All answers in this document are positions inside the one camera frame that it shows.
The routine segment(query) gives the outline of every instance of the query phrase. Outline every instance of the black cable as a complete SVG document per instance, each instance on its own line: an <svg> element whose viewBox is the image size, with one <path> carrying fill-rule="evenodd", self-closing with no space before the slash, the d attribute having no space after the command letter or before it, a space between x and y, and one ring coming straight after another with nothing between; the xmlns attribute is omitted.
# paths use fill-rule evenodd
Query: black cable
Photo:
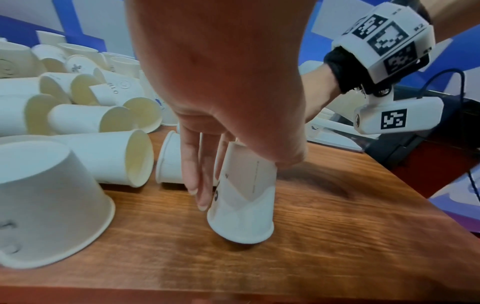
<svg viewBox="0 0 480 304"><path fill-rule="evenodd" d="M446 74L446 73L458 73L460 75L460 127L461 127L461 138L463 140L463 143L468 146L467 142L467 130L465 127L465 117L464 117L464 96L465 96L465 73L460 70L460 69L446 69L441 72L436 73L433 75L425 84L424 86L420 89L419 95L417 99L420 99L424 96L425 92L427 91L427 87L432 83L433 80L435 80L438 76ZM475 192L476 198L478 199L478 202L480 203L480 194L479 190L477 189L477 185L475 184L475 181L472 177L472 171L468 170L467 171L468 178L470 179L470 184L471 187L473 188L473 191Z"/></svg>

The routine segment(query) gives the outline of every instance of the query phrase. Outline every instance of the fingernail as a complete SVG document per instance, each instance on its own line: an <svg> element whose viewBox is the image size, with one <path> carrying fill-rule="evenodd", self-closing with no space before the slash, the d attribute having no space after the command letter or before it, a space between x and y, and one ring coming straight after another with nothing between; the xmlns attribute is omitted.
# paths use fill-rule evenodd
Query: fingernail
<svg viewBox="0 0 480 304"><path fill-rule="evenodd" d="M198 209L201 211L201 212L204 212L205 210L207 210L209 208L209 206L200 206L200 205L197 205Z"/></svg>

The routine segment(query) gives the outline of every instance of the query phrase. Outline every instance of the wooden table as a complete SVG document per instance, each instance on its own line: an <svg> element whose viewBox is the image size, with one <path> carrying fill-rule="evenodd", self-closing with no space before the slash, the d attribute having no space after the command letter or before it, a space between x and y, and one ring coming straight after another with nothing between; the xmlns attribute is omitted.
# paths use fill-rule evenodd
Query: wooden table
<svg viewBox="0 0 480 304"><path fill-rule="evenodd" d="M168 129L151 134L158 155ZM107 186L117 212L91 246L34 270L0 268L0 303L480 301L480 243L365 154L309 144L279 172L275 231L229 242L180 186Z"/></svg>

